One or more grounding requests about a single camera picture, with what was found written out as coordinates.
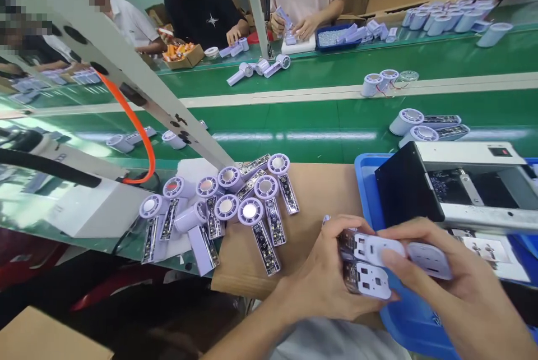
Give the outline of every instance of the black t-shirt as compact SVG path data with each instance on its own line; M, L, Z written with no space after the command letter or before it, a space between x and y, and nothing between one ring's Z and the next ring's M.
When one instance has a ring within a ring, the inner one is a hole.
M244 16L232 0L164 0L174 36L202 48L228 47L226 33Z

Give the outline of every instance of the blue plastic tray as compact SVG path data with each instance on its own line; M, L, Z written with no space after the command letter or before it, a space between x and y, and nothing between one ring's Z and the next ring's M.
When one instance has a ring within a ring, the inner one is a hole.
M336 25L336 26L329 26L329 27L324 27L324 28L321 28L321 29L318 29L316 31L316 46L318 47L318 50L320 52L333 52L335 50L343 50L343 49L349 49L349 48L353 48L355 46L357 46L358 44L360 44L360 42L362 41L362 39L359 39L355 42L352 42L352 43L344 43L344 44L339 44L339 45L333 45L333 46L320 46L319 45L319 38L318 38L318 35L322 32L332 32L332 31L336 31L336 30L342 30L342 29L347 29L349 28L351 25L353 24L348 24L348 25Z
M392 154L361 154L355 159L355 172L359 184L360 200L363 206L363 215L375 231L385 228L381 202L377 182L375 180L375 170L387 161ZM538 163L538 159L528 159L530 164ZM522 241L523 244L530 245L523 247L527 255L529 250L537 249L534 241L538 243L538 238L534 240ZM513 244L514 252L519 259L517 244ZM536 270L537 263L522 261L528 273ZM450 342L444 328L438 324L437 316L418 295L405 288L400 280L387 269L389 285L396 290L401 297L398 302L393 302L381 310L381 319L388 332L394 340L407 350L417 352L425 356L441 359L460 359L452 343ZM535 339L538 339L538 331L531 330Z

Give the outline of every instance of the red wire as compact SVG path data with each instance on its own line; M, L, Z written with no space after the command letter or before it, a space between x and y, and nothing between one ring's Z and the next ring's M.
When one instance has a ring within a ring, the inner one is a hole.
M140 184L140 183L147 182L151 179L151 177L153 176L153 173L155 172L155 152L153 151L153 147L151 146L150 138L147 137L146 131L144 130L144 126L140 123L140 120L138 120L138 117L135 115L134 111L131 109L131 107L127 103L125 97L123 96L121 91L118 89L116 84L114 84L112 81L110 81L108 78L101 75L100 73L97 73L97 74L99 75L99 77L101 77L103 83L112 93L112 95L114 95L114 97L119 102L123 110L125 110L125 113L127 113L127 116L133 123L136 131L142 136L142 141L147 151L147 157L150 160L150 168L148 169L145 177L143 177L142 179L124 179L122 180L122 182L126 184Z

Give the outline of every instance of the workbench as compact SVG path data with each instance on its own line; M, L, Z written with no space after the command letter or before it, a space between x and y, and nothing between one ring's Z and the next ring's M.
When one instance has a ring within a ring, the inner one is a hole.
M226 79L236 72L237 66L200 67L161 73L160 77L196 118L206 121L210 134L235 161L283 152L293 163L351 164L362 153L395 151L399 138L388 132L388 125L400 109L407 107L429 114L458 114L471 128L469 140L509 141L520 155L537 156L538 85L517 90L493 87L495 90L490 91L471 91L471 85L465 85L465 89L454 90L457 86L444 79L514 73L533 79L538 72L538 32L529 28L515 30L491 49L475 47L476 41L475 36L460 36L314 54L294 58L289 70L270 79L255 75L233 88L228 87ZM353 87L362 84L366 74L386 68L417 71L421 80L438 84L428 88L436 91L371 100L352 96ZM444 87L452 90L445 92ZM39 126L59 131L70 138L71 146L87 153L126 168L147 168L143 147L127 156L105 146L111 135L133 129L103 86L59 87L48 94L31 105L34 115L1 120L0 126ZM0 99L0 110L14 109L20 106ZM137 115L143 125L153 126L158 132L165 130L145 111L139 110ZM175 151L160 141L154 143L154 149L163 181L175 174L178 161L198 157L190 148ZM68 186L59 186L58 190L64 190L63 187ZM114 247L116 240L73 239L43 221L54 193L47 197L13 191L9 184L0 184L0 226L103 252ZM139 229L130 235L119 254L140 259L143 234L143 229ZM183 259L184 264L174 258L161 265L196 273L192 253L186 253Z

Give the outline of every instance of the black hole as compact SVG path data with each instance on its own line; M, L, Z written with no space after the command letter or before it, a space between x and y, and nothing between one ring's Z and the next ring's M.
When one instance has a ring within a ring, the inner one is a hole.
M68 34L77 42L82 43L82 44L88 44L88 41L86 40L86 38L82 36L82 34L79 31L77 31L74 27L66 25L63 27L63 30L66 32L66 34Z
M62 31L60 31L55 24L51 24L51 28L52 28L52 34L54 36L62 36Z
M99 63L96 63L96 62L90 62L90 65L97 70L97 72L103 74L103 75L108 75L108 70L106 68L104 68L102 65L100 65Z

